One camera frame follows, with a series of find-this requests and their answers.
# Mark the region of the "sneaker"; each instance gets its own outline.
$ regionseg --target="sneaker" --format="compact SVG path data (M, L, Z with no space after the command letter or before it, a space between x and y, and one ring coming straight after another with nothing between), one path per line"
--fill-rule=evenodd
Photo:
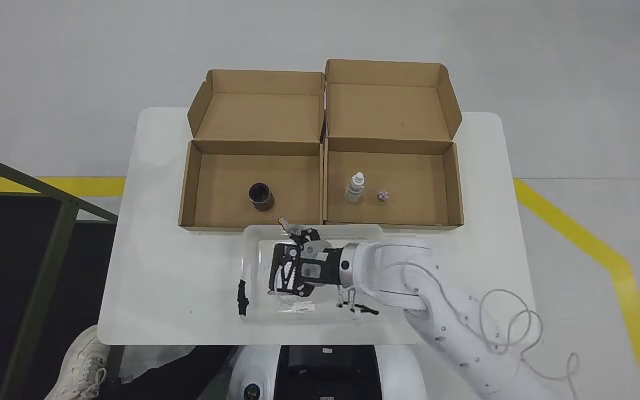
M74 340L62 361L60 376L45 400L93 399L107 376L109 346L98 341L94 325Z

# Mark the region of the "clear plastic tray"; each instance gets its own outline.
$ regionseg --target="clear plastic tray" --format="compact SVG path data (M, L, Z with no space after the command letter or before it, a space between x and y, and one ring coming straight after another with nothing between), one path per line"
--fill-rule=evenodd
M314 228L324 240L332 246L342 247L347 243L367 243L382 240L382 228L378 225L305 225ZM242 279L246 282L245 294L249 299L246 316L242 320L248 323L323 323L353 322L354 319L366 321L385 318L384 313L374 316L361 314L355 316L348 308L338 308L335 285L315 288L309 297L269 294L269 276L271 258L276 243L293 243L278 225L251 225L244 230ZM357 302L374 309L381 305L373 299L360 296Z

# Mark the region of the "green metal railing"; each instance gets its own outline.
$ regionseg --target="green metal railing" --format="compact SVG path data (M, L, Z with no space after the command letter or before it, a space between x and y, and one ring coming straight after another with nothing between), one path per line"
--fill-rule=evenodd
M115 224L118 216L78 197L63 192L32 176L0 163L0 178L7 178L60 201L60 209L47 244L40 271L22 318L13 352L0 388L0 400L20 399L58 281L58 275L69 246L78 211L84 210Z

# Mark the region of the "open cardboard box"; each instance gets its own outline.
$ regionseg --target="open cardboard box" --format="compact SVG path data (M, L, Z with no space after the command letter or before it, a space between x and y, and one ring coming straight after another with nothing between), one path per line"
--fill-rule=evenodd
M462 225L452 139L462 114L441 64L329 60L323 217L328 223ZM356 172L357 203L344 199ZM378 191L389 192L381 205Z
M322 223L324 76L321 72L212 70L188 112L179 225L187 229ZM257 211L251 185L274 207Z

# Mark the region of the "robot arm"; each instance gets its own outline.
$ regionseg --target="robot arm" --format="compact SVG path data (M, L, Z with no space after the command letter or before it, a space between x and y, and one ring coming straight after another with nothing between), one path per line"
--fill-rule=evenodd
M354 309L352 293L400 307L418 334L482 398L557 398L513 349L502 345L495 322L480 315L478 299L448 282L429 248L392 242L332 248L314 233L313 229L297 229L292 234L295 251L294 247L276 247L271 290L306 297L316 286L335 284L347 289L352 311L363 311Z
M416 332L482 398L556 398L518 354L503 350L493 320L484 315L481 327L478 299L450 284L430 249L386 242L358 244L347 251L350 246L343 251L345 259L353 255L352 277L346 283L385 306L403 308ZM484 340L482 329L485 337L495 340Z

